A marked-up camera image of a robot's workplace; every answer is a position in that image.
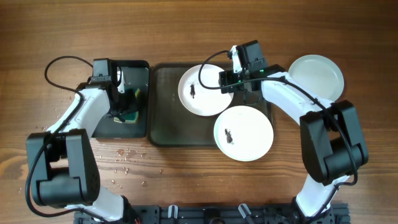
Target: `round white object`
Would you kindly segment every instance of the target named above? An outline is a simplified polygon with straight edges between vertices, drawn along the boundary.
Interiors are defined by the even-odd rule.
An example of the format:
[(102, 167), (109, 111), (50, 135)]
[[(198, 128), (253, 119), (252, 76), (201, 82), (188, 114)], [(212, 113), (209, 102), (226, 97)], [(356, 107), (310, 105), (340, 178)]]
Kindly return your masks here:
[(330, 59), (320, 55), (306, 55), (289, 68), (290, 76), (314, 94), (336, 101), (344, 89), (343, 74)]
[[(212, 116), (225, 110), (232, 102), (233, 93), (222, 94), (221, 90), (203, 88), (198, 79), (201, 65), (190, 68), (178, 84), (178, 96), (184, 107), (200, 116)], [(201, 82), (208, 87), (220, 86), (218, 73), (224, 71), (215, 65), (205, 65), (201, 70)]]
[(237, 161), (253, 161), (271, 148), (274, 130), (260, 111), (249, 106), (234, 106), (217, 118), (214, 139), (228, 157)]

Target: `wooden floor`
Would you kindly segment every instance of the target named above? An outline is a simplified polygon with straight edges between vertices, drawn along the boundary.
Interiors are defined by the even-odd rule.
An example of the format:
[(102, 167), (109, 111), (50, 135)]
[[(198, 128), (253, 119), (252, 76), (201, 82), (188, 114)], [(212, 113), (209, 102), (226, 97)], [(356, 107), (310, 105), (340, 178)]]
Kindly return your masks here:
[[(341, 68), (346, 88), (340, 99), (358, 110), (369, 162), (358, 184), (342, 187), (335, 202), (349, 204), (353, 223), (396, 223), (397, 10), (395, 0), (0, 0), (0, 223), (72, 223), (71, 215), (35, 216), (20, 192), (27, 136), (53, 124), (71, 103), (71, 93), (44, 80), (53, 58), (199, 62), (254, 39), (270, 64), (289, 68), (300, 56), (319, 54)], [(54, 82), (76, 87), (91, 70), (65, 60), (49, 73)], [(147, 139), (92, 139), (101, 184), (134, 205), (289, 203), (307, 173), (299, 127), (273, 109), (274, 144), (254, 162), (231, 160), (217, 149), (159, 149)], [(115, 162), (116, 151), (127, 148), (135, 156)]]

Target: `green sponge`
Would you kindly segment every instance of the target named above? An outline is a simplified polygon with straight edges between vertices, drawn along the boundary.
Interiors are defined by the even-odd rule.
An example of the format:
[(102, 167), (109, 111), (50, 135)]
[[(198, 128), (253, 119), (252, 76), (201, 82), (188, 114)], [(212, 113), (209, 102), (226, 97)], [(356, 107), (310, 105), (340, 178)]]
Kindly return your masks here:
[[(140, 92), (141, 91), (139, 89), (137, 89), (136, 92), (134, 93), (136, 95), (136, 99), (138, 99), (138, 95), (139, 95)], [(126, 120), (125, 123), (127, 123), (127, 124), (135, 124), (137, 119), (138, 119), (138, 111), (134, 112), (134, 113), (121, 115), (121, 117)], [(119, 120), (119, 118), (116, 118), (116, 117), (113, 118), (113, 121), (114, 122), (118, 122), (118, 123), (122, 123)]]

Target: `black mark on plate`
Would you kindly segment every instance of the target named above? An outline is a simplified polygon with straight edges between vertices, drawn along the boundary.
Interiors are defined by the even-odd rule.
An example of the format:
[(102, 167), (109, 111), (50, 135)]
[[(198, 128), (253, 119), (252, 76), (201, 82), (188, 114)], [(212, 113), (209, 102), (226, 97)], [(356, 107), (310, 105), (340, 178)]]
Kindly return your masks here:
[(225, 129), (225, 136), (226, 136), (226, 142), (233, 144), (231, 130), (228, 131), (227, 129)]
[(195, 86), (192, 84), (191, 85), (191, 92), (190, 92), (192, 99), (195, 99)]

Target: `black base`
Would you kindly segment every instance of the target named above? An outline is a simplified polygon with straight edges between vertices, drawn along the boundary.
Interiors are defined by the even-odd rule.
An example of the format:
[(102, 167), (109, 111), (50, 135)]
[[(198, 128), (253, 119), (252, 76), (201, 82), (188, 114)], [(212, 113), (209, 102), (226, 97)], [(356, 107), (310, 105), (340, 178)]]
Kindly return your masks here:
[[(350, 224), (347, 204), (335, 204), (331, 210), (312, 224)], [(178, 207), (177, 219), (168, 218), (168, 207), (132, 206), (141, 219), (141, 224), (210, 224), (215, 217), (210, 214), (219, 214), (225, 224), (248, 224), (242, 218), (237, 207)], [(291, 224), (300, 223), (299, 218), (293, 217), (291, 204), (272, 204), (258, 207), (249, 207), (254, 224)], [(75, 213), (74, 224), (100, 224), (90, 216)]]

